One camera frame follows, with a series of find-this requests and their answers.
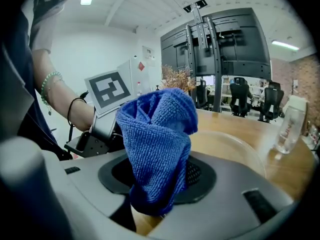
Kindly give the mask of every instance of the hand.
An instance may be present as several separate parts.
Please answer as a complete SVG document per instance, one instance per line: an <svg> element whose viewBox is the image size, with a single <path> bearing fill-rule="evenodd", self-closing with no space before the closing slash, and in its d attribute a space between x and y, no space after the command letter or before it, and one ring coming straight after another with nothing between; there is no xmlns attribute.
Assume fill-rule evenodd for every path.
<svg viewBox="0 0 320 240"><path fill-rule="evenodd" d="M77 99L72 104L69 119L80 131L88 131L94 121L94 108Z"/></svg>

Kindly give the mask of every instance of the desk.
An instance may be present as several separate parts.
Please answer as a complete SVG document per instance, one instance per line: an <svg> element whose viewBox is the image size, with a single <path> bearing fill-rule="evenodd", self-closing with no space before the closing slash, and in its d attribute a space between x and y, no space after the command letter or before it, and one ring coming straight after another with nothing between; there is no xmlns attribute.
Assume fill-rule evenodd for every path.
<svg viewBox="0 0 320 240"><path fill-rule="evenodd" d="M304 193L314 172L316 161L310 149L299 138L290 154L282 155L273 149L279 127L265 122L254 121L238 116L226 115L197 109L198 131L216 131L232 135L248 143L258 154L266 171L266 178L283 189L294 200ZM214 156L215 148L202 146L201 151L194 146L196 138L191 136L191 147L207 155Z"/></svg>
<svg viewBox="0 0 320 240"><path fill-rule="evenodd" d="M210 96L215 96L215 91L210 91ZM232 98L231 94L226 94L226 93L222 93L221 97L227 97L227 98Z"/></svg>

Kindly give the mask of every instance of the plastic water bottle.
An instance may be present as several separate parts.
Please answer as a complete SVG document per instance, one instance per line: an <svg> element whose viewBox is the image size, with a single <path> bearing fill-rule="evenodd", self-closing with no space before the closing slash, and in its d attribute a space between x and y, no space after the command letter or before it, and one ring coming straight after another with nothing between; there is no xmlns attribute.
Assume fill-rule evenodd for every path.
<svg viewBox="0 0 320 240"><path fill-rule="evenodd" d="M283 123L276 137L275 148L282 154L289 154L295 147L304 124L307 100L291 96L285 111Z"/></svg>
<svg viewBox="0 0 320 240"><path fill-rule="evenodd" d="M140 97L141 95L142 95L141 84L140 84L140 82L138 82L137 86L136 86L136 96Z"/></svg>

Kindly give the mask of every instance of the white bottle cap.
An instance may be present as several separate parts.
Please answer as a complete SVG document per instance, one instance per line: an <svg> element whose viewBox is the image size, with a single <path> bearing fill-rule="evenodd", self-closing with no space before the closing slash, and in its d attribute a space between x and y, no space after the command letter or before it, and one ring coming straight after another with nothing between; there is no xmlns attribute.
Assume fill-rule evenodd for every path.
<svg viewBox="0 0 320 240"><path fill-rule="evenodd" d="M292 108L295 108L297 110L301 110L303 112L306 112L307 111L307 99L305 98L302 98L302 97L298 97L298 96L295 96L295 95L291 95L289 97L289 106L292 107Z"/></svg>

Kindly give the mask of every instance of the wooden tabletop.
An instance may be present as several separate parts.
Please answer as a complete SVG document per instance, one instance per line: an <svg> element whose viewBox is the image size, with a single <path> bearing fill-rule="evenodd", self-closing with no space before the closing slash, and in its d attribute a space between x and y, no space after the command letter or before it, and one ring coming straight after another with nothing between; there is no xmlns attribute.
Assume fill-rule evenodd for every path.
<svg viewBox="0 0 320 240"><path fill-rule="evenodd" d="M197 109L197 114L198 133L191 136L192 150L215 156L217 152L209 141L207 145L199 147L197 135L205 131L232 135L256 151L264 167L265 177L270 182L283 189L294 200L300 199L316 166L313 154L301 138L290 154L281 155L273 148L279 126L200 109ZM222 158L233 160L228 153Z"/></svg>
<svg viewBox="0 0 320 240"><path fill-rule="evenodd" d="M197 114L198 132L190 136L193 151L246 164L294 200L300 199L316 166L313 154L301 138L290 154L281 155L273 149L279 130L276 125L200 109L197 109ZM237 154L230 154L232 147L226 151L219 150L219 136L210 135L212 132L236 137L250 145L253 148L251 153L258 157L249 156L239 160ZM131 210L136 232L143 236L147 236L162 220L159 216L148 216L133 208Z"/></svg>

